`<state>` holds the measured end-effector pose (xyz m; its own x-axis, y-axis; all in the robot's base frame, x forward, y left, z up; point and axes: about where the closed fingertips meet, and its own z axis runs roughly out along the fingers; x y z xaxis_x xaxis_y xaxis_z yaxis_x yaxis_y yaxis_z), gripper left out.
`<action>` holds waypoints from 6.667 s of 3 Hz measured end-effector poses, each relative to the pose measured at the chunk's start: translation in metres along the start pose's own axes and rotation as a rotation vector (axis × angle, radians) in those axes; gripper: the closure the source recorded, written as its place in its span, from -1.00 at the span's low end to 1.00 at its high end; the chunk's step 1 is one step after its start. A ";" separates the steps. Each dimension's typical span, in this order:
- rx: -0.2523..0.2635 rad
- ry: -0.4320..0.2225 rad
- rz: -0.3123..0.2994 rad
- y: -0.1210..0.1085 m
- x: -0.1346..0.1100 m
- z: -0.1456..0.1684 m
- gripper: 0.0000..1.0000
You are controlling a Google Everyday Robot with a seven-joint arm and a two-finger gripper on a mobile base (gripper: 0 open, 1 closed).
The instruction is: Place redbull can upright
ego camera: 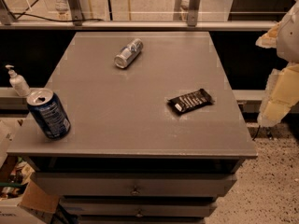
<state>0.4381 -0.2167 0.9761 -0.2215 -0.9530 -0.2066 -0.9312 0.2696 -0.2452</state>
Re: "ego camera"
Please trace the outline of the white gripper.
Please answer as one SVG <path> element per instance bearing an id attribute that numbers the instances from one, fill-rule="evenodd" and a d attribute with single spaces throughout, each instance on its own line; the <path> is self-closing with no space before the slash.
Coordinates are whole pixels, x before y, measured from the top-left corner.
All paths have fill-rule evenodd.
<path id="1" fill-rule="evenodd" d="M 269 75 L 257 118 L 260 126 L 273 127 L 299 102 L 299 1 L 255 45 L 277 48 L 278 57 L 289 62 L 282 70 L 273 69 Z"/>

